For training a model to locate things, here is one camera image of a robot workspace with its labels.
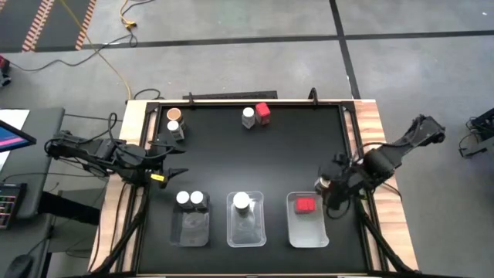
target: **gray floor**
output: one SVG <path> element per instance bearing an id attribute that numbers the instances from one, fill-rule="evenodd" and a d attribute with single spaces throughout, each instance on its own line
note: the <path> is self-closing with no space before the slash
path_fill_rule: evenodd
<path id="1" fill-rule="evenodd" d="M 494 4 L 457 0 L 338 0 L 346 34 L 446 32 L 492 29 Z M 107 42 L 125 31 L 120 2 L 99 0 L 89 34 Z M 140 41 L 242 36 L 335 34 L 327 1 L 165 1 L 134 8 Z M 425 273 L 490 277 L 494 271 L 494 164 L 481 154 L 459 157 L 465 122 L 494 103 L 494 38 L 349 41 L 360 94 L 377 99 L 387 139 L 400 137 L 418 114 L 446 126 L 447 139 L 410 153 L 398 170 L 412 242 Z M 6 55 L 35 67 L 72 53 Z M 337 42 L 288 42 L 227 46 L 109 49 L 104 55 L 134 92 L 148 87 L 169 99 L 193 93 L 278 90 L 280 98 L 305 98 L 315 86 L 321 97 L 351 98 Z M 67 113 L 106 117 L 124 114 L 125 89 L 99 59 L 77 68 L 53 66 L 40 73 L 13 70 L 15 82 L 0 92 L 7 107 L 64 106 Z M 90 136 L 102 121 L 68 118 L 63 127 Z M 78 171 L 54 164 L 54 171 Z M 50 177 L 60 188 L 99 188 L 98 180 Z M 87 260 L 55 259 L 50 276 L 78 274 Z"/>

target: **monitor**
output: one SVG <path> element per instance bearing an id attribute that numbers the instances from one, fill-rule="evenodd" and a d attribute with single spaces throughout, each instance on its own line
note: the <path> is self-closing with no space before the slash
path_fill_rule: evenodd
<path id="1" fill-rule="evenodd" d="M 36 144 L 36 139 L 0 120 L 0 152 Z"/>

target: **red cube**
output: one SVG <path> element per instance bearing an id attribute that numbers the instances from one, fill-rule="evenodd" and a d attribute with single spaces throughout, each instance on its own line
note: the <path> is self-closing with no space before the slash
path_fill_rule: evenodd
<path id="1" fill-rule="evenodd" d="M 316 210 L 314 198 L 298 198 L 295 200 L 295 213 L 311 213 Z"/>
<path id="2" fill-rule="evenodd" d="M 269 117 L 271 111 L 269 111 L 268 104 L 258 103 L 255 106 L 255 118 L 260 124 L 269 124 Z"/>

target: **transparent bin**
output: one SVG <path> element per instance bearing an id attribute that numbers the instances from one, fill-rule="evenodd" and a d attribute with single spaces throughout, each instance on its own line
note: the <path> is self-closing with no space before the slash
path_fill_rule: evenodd
<path id="1" fill-rule="evenodd" d="M 201 247 L 209 241 L 209 211 L 184 210 L 176 205 L 171 219 L 170 244 Z"/>
<path id="2" fill-rule="evenodd" d="M 297 198 L 314 198 L 316 210 L 311 213 L 295 213 Z M 330 240 L 324 226 L 323 198 L 315 192 L 291 192 L 286 196 L 289 241 L 296 248 L 326 247 Z"/>
<path id="3" fill-rule="evenodd" d="M 226 237 L 231 247 L 259 247 L 266 244 L 264 227 L 264 195 L 261 192 L 246 192 L 250 197 L 249 208 L 239 212 L 233 205 L 232 192 L 226 197 Z"/>

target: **white bottle cap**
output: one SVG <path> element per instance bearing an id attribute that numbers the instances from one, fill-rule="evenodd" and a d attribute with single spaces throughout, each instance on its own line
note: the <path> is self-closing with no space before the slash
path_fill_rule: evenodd
<path id="1" fill-rule="evenodd" d="M 185 204 L 188 202 L 189 196 L 187 192 L 179 192 L 177 194 L 177 203 Z"/>
<path id="2" fill-rule="evenodd" d="M 169 131 L 178 131 L 178 128 L 180 128 L 180 124 L 176 120 L 170 120 L 167 124 L 167 127 Z"/>
<path id="3" fill-rule="evenodd" d="M 202 192 L 192 192 L 191 194 L 191 202 L 192 204 L 200 204 L 204 199 L 204 195 Z"/>
<path id="4" fill-rule="evenodd" d="M 254 117 L 254 110 L 251 107 L 247 107 L 243 112 L 244 117 Z"/>
<path id="5" fill-rule="evenodd" d="M 246 209 L 250 205 L 250 197 L 245 192 L 239 192 L 233 196 L 233 205 L 237 209 Z"/>

